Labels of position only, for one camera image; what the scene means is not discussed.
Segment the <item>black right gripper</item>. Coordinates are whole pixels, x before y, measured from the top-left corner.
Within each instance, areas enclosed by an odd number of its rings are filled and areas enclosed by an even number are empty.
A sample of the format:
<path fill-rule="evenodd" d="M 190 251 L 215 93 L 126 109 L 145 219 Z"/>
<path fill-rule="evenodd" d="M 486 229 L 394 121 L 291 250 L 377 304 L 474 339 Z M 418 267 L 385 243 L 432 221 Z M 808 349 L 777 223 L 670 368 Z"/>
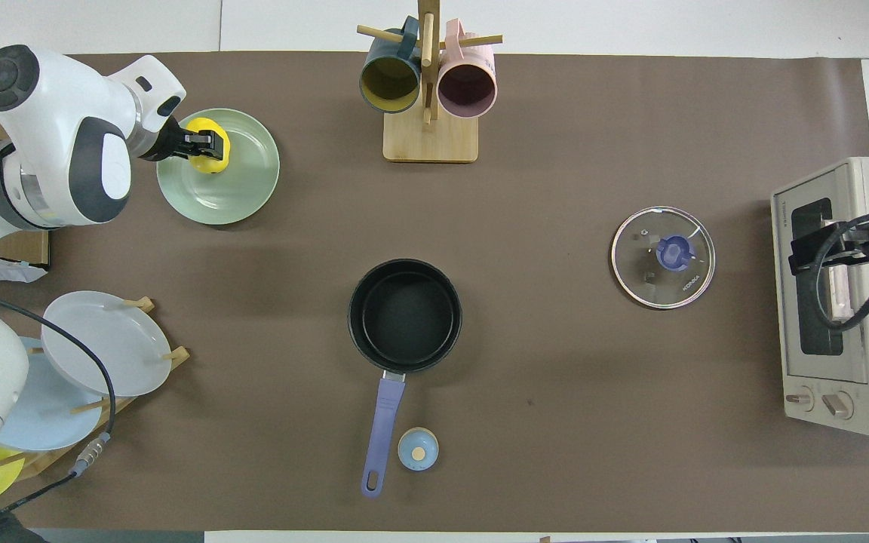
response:
<path fill-rule="evenodd" d="M 827 239 L 844 226 L 845 221 L 830 221 L 813 233 L 813 241 L 792 240 L 790 242 L 791 275 L 799 275 L 816 267 L 817 253 L 825 247 Z M 825 248 L 821 258 L 821 268 L 835 265 L 869 264 L 869 225 L 859 225 L 842 233 L 838 240 Z"/>

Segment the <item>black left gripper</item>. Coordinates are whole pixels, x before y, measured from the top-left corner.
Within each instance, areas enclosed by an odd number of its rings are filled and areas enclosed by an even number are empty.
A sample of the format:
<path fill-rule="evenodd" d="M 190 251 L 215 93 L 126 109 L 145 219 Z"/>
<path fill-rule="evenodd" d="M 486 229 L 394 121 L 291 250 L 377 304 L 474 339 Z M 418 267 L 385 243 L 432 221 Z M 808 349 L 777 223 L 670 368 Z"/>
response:
<path fill-rule="evenodd" d="M 180 126 L 176 118 L 168 118 L 162 129 L 156 135 L 149 148 L 141 152 L 138 158 L 145 161 L 163 161 L 177 157 L 189 161 L 224 161 L 225 152 L 214 147 L 195 147 L 195 145 L 219 145 L 225 141 L 224 135 L 216 130 L 198 130 L 196 133 Z"/>

